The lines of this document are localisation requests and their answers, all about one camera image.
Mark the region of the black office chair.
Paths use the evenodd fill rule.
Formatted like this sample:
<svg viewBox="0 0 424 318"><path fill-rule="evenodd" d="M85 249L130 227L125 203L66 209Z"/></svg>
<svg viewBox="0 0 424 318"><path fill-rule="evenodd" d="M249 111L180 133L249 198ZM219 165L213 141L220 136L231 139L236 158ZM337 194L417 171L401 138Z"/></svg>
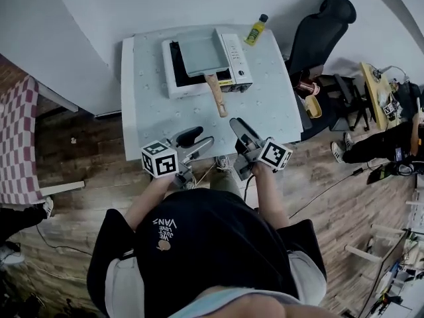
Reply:
<svg viewBox="0 0 424 318"><path fill-rule="evenodd" d="M322 73L334 47L355 21L356 9L349 0L324 0L319 12L303 18L297 27L285 64L301 117L302 141L326 128L353 131L361 119L365 121L364 129L369 129L366 104L354 79ZM315 82L320 87L315 97L321 106L321 117L309 118L303 104L310 94L297 88L300 81Z"/></svg>

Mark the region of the yellow wooden desk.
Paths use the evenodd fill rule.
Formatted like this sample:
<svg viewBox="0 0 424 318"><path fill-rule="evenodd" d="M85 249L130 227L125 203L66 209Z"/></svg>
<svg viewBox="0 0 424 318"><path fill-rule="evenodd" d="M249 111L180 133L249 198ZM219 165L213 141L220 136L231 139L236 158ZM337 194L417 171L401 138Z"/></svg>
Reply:
<svg viewBox="0 0 424 318"><path fill-rule="evenodd" d="M379 92L385 92L386 94L391 92L391 87L386 75L381 74L381 78L377 79L373 74L374 69L370 64L361 62L359 63L359 66L362 71L366 87L368 89L368 99L370 100L372 105L372 110L374 112L377 127L382 131L397 126L399 124L399 120L389 120L386 114L384 113L384 110L380 107L378 101Z"/></svg>

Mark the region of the person's left forearm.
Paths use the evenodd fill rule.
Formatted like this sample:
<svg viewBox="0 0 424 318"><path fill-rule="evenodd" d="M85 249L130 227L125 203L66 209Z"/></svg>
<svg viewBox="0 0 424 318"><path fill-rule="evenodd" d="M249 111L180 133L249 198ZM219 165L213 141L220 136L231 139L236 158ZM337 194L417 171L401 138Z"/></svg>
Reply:
<svg viewBox="0 0 424 318"><path fill-rule="evenodd" d="M175 175L153 179L146 189L138 196L124 215L129 227L136 231L146 215L162 202Z"/></svg>

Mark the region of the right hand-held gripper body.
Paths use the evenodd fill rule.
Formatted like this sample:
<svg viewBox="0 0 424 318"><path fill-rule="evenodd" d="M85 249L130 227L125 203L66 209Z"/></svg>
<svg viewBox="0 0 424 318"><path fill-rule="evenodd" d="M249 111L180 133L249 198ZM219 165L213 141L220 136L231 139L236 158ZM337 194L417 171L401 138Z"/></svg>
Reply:
<svg viewBox="0 0 424 318"><path fill-rule="evenodd" d="M293 150L278 144L271 138L262 140L243 134L236 142L237 159L233 165L241 180L247 180L256 162L262 162L271 167L273 172L283 170Z"/></svg>

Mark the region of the person's olive trouser leg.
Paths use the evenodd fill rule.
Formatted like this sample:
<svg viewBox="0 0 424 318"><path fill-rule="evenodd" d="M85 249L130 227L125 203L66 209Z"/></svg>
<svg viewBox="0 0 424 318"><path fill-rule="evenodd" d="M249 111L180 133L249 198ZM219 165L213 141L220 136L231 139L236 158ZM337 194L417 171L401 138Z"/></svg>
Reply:
<svg viewBox="0 0 424 318"><path fill-rule="evenodd" d="M241 197L238 184L231 170L215 170L211 175L209 188L227 191Z"/></svg>

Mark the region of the yellow box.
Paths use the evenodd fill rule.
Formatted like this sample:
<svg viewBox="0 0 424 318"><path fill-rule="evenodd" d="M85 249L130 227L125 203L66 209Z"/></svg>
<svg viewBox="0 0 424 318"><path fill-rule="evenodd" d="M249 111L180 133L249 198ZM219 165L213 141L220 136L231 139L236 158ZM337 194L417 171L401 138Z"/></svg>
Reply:
<svg viewBox="0 0 424 318"><path fill-rule="evenodd" d="M316 119L322 116L321 106L314 95L308 95L304 99L303 105L310 119Z"/></svg>

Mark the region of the person's torso black shirt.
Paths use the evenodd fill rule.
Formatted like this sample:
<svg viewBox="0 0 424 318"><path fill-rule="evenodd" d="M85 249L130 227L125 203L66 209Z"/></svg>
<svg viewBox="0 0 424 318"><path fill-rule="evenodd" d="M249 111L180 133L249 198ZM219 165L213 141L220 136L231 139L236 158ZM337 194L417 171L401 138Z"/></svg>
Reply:
<svg viewBox="0 0 424 318"><path fill-rule="evenodd" d="M227 191L173 193L136 229L108 210L87 273L89 295L102 312L107 269L124 255L138 263L145 318L168 318L213 286L270 290L310 305L326 292L313 223L275 229Z"/></svg>

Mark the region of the yellow oil bottle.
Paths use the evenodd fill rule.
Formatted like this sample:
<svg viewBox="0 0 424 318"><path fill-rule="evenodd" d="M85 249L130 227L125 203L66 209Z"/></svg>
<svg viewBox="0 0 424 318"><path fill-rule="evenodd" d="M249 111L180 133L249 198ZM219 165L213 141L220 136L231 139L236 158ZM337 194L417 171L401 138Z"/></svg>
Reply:
<svg viewBox="0 0 424 318"><path fill-rule="evenodd" d="M262 32L266 27L266 22L268 21L268 15L261 14L259 20L253 24L248 36L244 39L244 42L249 46L254 46Z"/></svg>

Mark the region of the white portable induction cooktop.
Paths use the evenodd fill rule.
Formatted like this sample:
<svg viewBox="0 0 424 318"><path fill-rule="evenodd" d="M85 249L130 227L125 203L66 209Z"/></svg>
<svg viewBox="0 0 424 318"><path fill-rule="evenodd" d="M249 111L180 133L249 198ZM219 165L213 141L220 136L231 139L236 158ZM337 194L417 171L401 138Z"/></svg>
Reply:
<svg viewBox="0 0 424 318"><path fill-rule="evenodd" d="M217 72L221 90L224 93L243 93L253 84L253 79L239 37L237 34L222 33L219 33L218 37L229 61L227 70ZM162 42L162 56L170 99L191 97L211 91L203 76L191 78L187 75L177 40Z"/></svg>

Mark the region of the square grey frying pan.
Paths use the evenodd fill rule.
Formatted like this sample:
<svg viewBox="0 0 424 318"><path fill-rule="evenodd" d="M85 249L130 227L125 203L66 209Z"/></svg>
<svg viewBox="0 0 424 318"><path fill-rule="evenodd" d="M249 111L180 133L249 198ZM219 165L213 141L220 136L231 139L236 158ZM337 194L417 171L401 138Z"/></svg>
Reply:
<svg viewBox="0 0 424 318"><path fill-rule="evenodd" d="M217 72L229 68L229 61L215 28L179 33L176 40L180 47L184 67L189 77L203 76L208 84L221 118L228 115Z"/></svg>

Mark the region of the white wooden frame furniture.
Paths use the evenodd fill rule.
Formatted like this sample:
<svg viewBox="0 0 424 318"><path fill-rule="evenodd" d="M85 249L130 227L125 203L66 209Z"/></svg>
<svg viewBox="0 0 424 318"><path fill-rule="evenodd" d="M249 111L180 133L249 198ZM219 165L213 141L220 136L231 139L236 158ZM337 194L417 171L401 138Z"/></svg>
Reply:
<svg viewBox="0 0 424 318"><path fill-rule="evenodd" d="M424 268L424 198L406 201L405 205L409 209L406 228L373 224L364 241L345 246L348 267L369 264L386 269L395 262L403 262Z"/></svg>

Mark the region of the pink cup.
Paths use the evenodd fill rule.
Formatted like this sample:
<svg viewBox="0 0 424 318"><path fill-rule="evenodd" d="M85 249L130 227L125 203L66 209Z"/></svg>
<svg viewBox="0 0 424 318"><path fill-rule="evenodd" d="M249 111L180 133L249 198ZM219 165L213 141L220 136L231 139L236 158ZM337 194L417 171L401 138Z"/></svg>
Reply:
<svg viewBox="0 0 424 318"><path fill-rule="evenodd" d="M297 88L304 92L308 92L310 95L317 95L320 92L320 87L315 82L300 81Z"/></svg>

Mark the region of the person's right forearm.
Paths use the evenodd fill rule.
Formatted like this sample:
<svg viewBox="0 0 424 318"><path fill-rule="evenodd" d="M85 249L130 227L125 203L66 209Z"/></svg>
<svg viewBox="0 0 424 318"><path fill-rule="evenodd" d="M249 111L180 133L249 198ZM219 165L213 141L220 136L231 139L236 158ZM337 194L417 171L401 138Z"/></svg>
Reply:
<svg viewBox="0 0 424 318"><path fill-rule="evenodd" d="M275 229L288 227L290 220L271 167L257 162L252 168L252 174L256 180L259 214Z"/></svg>

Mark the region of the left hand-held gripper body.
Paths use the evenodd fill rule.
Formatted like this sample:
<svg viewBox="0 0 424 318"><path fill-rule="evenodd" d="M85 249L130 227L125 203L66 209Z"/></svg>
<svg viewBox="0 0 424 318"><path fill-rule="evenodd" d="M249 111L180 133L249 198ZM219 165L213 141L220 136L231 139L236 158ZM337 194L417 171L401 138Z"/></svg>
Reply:
<svg viewBox="0 0 424 318"><path fill-rule="evenodd" d="M195 187L189 163L192 153L168 138L154 140L140 149L142 167L154 179L173 176L177 187Z"/></svg>

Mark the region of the white square table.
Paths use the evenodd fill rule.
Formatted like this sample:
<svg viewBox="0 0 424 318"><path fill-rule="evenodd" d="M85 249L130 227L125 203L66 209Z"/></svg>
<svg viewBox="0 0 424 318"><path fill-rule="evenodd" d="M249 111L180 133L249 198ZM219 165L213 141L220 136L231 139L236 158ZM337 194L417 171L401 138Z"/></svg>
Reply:
<svg viewBox="0 0 424 318"><path fill-rule="evenodd" d="M229 118L240 117L261 137L281 144L299 141L303 131L288 71L273 32L266 29L254 46L241 44L252 85L225 93L228 117L221 118L210 91L171 99L162 45L191 27L169 28L126 38L121 55L121 113L125 156L140 160L140 149L190 127L202 126L215 143L204 157L232 154L236 136Z"/></svg>

